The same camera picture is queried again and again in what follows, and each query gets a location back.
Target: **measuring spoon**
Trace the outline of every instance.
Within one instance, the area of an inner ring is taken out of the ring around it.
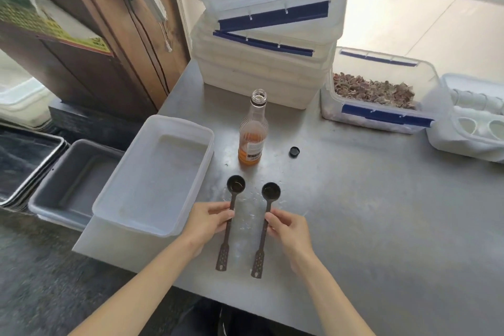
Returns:
[[[271,211],[271,204],[280,198],[280,186],[278,186],[274,182],[268,182],[266,185],[262,187],[262,196],[266,199],[268,205],[266,206],[266,212]],[[260,279],[263,275],[263,266],[264,263],[264,241],[266,240],[266,231],[268,230],[268,222],[266,219],[264,220],[264,224],[262,225],[262,234],[261,234],[261,243],[259,244],[259,250],[255,253],[254,266],[252,267],[252,277],[256,279]]]
[[[227,180],[227,189],[231,193],[231,206],[230,210],[234,210],[234,203],[236,201],[236,196],[245,190],[245,180],[241,176],[232,176]],[[217,265],[215,269],[217,271],[225,271],[227,269],[227,257],[229,255],[229,233],[231,232],[231,221],[230,219],[226,223],[226,233],[224,235],[224,241],[222,242],[221,249],[219,251],[219,257],[217,258]]]

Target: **plastic bottle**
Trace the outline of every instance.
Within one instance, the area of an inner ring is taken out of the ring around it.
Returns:
[[[264,117],[266,102],[266,92],[255,90],[250,98],[249,114],[241,122],[238,159],[244,165],[255,165],[261,160],[268,135],[268,121]]]

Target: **human hand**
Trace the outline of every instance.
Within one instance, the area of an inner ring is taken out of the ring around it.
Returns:
[[[268,234],[280,240],[294,272],[303,275],[306,263],[315,259],[308,223],[302,216],[272,208],[265,214]]]
[[[197,202],[189,213],[186,226],[180,237],[194,247],[194,256],[198,256],[205,243],[214,234],[226,229],[226,222],[234,217],[230,202]]]

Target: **dried flower petals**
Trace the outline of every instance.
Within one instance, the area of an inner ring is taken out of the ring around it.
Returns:
[[[366,81],[362,76],[344,73],[335,73],[333,80],[334,91],[341,97],[391,105],[396,108],[415,109],[413,87],[405,83],[394,85],[388,81]]]

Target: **spoon handle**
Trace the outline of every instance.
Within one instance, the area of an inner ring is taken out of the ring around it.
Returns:
[[[268,205],[266,206],[266,212],[271,211],[271,203],[273,201],[268,200]],[[268,221],[265,219],[262,225],[261,242],[259,243],[259,250],[255,253],[254,266],[252,267],[252,277],[260,279],[263,275],[263,264],[264,264],[264,243],[266,241],[266,232],[268,231]]]
[[[231,205],[229,207],[230,210],[234,210],[234,203],[236,202],[236,193],[232,193],[231,195]],[[215,269],[217,271],[225,271],[227,270],[227,259],[229,256],[229,233],[231,232],[231,221],[230,219],[226,222],[226,233],[224,234],[224,241],[222,242],[221,248],[219,250],[219,256],[217,257],[217,264]]]

